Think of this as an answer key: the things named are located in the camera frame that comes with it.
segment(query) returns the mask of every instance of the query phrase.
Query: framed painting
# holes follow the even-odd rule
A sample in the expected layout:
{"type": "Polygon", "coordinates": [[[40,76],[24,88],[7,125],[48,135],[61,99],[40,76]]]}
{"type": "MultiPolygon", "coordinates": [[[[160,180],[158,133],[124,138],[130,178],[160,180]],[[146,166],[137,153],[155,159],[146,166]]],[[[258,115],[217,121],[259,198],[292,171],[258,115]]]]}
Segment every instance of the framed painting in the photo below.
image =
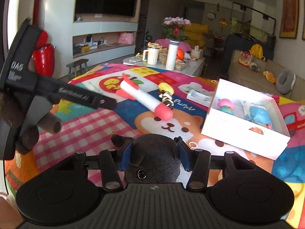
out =
{"type": "Polygon", "coordinates": [[[295,39],[298,33],[299,0],[283,0],[280,38],[295,39]]]}

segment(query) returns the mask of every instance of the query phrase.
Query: cartoon bear print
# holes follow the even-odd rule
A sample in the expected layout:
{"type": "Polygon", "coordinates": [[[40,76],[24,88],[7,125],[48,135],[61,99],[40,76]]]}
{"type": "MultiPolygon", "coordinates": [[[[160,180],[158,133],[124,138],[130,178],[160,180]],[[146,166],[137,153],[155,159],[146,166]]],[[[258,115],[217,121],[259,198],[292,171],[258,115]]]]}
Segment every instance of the cartoon bear print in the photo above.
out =
{"type": "Polygon", "coordinates": [[[202,122],[201,116],[193,116],[174,109],[173,118],[169,121],[162,121],[151,111],[144,112],[136,117],[135,126],[143,134],[156,133],[172,139],[181,136],[191,149],[204,149],[212,155],[223,156],[226,151],[234,151],[264,170],[271,172],[273,160],[202,135],[200,129],[202,122]]]}

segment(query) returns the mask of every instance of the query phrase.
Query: gray pet bed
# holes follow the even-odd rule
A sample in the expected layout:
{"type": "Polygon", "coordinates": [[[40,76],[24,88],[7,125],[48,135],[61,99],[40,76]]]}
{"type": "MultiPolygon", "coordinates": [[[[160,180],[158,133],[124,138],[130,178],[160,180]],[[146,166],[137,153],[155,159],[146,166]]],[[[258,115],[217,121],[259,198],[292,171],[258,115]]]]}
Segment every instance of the gray pet bed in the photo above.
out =
{"type": "Polygon", "coordinates": [[[290,70],[283,69],[276,79],[276,89],[282,94],[288,94],[295,83],[295,74],[290,70]]]}

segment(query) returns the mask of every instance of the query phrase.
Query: toy figure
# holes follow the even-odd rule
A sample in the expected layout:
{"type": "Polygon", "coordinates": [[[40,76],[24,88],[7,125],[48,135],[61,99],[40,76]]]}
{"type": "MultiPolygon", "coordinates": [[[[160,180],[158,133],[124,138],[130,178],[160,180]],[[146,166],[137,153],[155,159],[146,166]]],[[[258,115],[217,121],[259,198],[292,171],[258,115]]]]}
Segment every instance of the toy figure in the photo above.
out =
{"type": "Polygon", "coordinates": [[[257,65],[254,63],[254,62],[251,62],[249,64],[249,68],[252,70],[252,71],[255,71],[255,72],[259,72],[260,69],[257,67],[257,65]]]}
{"type": "Polygon", "coordinates": [[[274,75],[270,72],[270,71],[264,71],[263,75],[265,76],[265,78],[271,82],[272,84],[276,83],[276,77],[274,77],[274,75]]]}
{"type": "Polygon", "coordinates": [[[169,107],[171,110],[173,110],[173,94],[174,90],[173,87],[170,86],[168,83],[160,83],[158,85],[159,87],[159,97],[162,99],[162,103],[165,104],[165,106],[169,107]]]}
{"type": "Polygon", "coordinates": [[[229,99],[218,99],[220,111],[234,115],[234,104],[229,99]]]}

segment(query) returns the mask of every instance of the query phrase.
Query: open box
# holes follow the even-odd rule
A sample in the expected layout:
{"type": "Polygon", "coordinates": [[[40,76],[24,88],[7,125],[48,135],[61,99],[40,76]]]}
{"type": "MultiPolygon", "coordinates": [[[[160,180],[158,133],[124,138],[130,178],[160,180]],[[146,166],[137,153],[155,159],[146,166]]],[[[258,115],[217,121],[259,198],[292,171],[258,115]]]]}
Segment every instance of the open box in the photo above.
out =
{"type": "Polygon", "coordinates": [[[272,97],[222,79],[219,80],[201,133],[273,160],[279,157],[290,140],[283,116],[272,97]],[[235,105],[234,115],[219,110],[218,99],[223,98],[235,105]],[[264,105],[273,130],[246,121],[240,101],[264,105]]]}

